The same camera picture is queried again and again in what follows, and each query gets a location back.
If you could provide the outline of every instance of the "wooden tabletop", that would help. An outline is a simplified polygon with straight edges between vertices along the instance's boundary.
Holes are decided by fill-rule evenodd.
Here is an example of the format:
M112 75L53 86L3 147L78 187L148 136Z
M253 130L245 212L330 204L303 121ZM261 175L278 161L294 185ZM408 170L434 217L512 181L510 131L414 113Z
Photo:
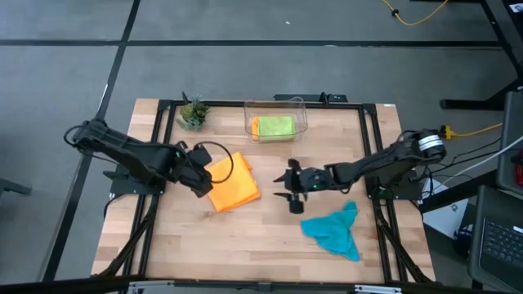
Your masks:
M158 100L153 99L136 101L129 136L150 140L157 105ZM401 131L396 107L377 108L383 144L388 146ZM372 204L367 199L364 180L355 183L348 195L336 191L309 194L301 215L289 213L287 201L273 196L274 192L284 191L282 183L272 181L284 173L288 158L299 160L302 167L323 167L326 163L352 162L364 157L356 110L308 109L307 119L309 128L302 141L265 144L249 142L241 107L212 107L201 131L184 131L175 123L172 144L184 140L192 148L197 142L214 140L231 153L240 151L253 165L261 198L216 213L207 197L197 198L188 188L168 183L159 203L146 275L172 279L383 283ZM167 111L159 138L163 138L166 121ZM367 124L374 152L370 117ZM208 150L213 160L226 156L212 146ZM359 262L327 253L313 238L304 236L300 228L300 220L327 216L340 210L348 200L355 201L359 210L351 227L360 252ZM128 240L136 201L136 195L127 195L110 205L92 273L109 265ZM401 242L423 273L434 278L419 212L408 201L395 201L395 205ZM392 275L398 278L394 250L388 246ZM132 273L137 272L140 254L141 243Z

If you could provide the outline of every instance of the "orange cloth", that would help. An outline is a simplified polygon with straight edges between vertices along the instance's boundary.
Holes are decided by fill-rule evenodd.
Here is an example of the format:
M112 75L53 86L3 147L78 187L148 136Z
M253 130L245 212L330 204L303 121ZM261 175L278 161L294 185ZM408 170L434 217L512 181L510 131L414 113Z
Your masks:
M251 131L253 134L253 140L260 140L258 136L258 128L260 127L260 117L254 117L251 125Z
M218 212L230 210L260 198L261 194L251 175L253 167L240 152L232 155L235 168L230 178L220 184L212 184L209 198ZM219 163L208 168L213 180L223 180L230 172L230 159L223 158Z

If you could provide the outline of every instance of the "laptop keyboard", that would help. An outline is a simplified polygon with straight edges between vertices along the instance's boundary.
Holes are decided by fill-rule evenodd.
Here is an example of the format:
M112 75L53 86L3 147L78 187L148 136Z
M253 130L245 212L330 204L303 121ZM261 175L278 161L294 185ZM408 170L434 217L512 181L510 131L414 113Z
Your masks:
M485 222L483 252L501 261L523 268L523 234L512 227Z

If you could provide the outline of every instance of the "blue cloth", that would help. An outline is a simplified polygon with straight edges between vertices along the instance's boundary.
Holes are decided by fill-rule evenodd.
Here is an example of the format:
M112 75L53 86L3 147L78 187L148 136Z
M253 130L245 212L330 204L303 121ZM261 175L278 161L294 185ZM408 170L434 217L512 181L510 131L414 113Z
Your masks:
M302 220L302 231L313 237L320 247L336 255L343 255L351 261L359 261L360 254L349 230L358 214L356 203L348 201L343 210L330 216Z

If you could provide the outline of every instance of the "yellow cable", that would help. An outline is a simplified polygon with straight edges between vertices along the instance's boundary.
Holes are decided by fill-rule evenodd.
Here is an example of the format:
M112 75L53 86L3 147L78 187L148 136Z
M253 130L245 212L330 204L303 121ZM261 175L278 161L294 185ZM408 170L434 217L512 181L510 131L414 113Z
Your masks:
M481 134L482 132L486 132L486 131L490 131L492 129L495 129L496 127L501 127L503 124L502 123L498 123L497 125L493 125L493 126L490 126L490 127L486 127L484 129L481 129L479 131L473 131L473 132L470 132L468 134L453 134L453 136L474 136L474 135L477 135L477 134Z
M392 7L392 5L387 1L387 0L382 0L390 9L391 11L394 11L395 8ZM419 25L421 24L422 22L424 21L427 21L428 19L430 19L433 15L435 15L445 4L447 4L449 0L444 0L443 3L441 3L441 5L439 5L430 15L428 15L427 17L425 17L424 19L420 20L420 21L416 21L414 23L408 23L404 20L401 19L400 17L400 13L397 12L396 14L394 14L394 16L400 21L400 23L402 23L403 25L408 25L408 26L413 26L413 25Z
M458 136L458 137L474 136L474 135L477 135L477 134L481 134L482 132L486 132L486 131L490 131L492 129L495 129L496 127L501 127L502 125L503 125L502 123L498 123L497 125L486 127L486 128L481 129L479 131L473 131L473 132L470 132L470 133L467 133L467 134L458 134L455 131L452 131L450 129L450 126L442 126L442 131L443 131L442 132L442 138L444 138L446 140L450 140L450 139L452 139L455 136Z

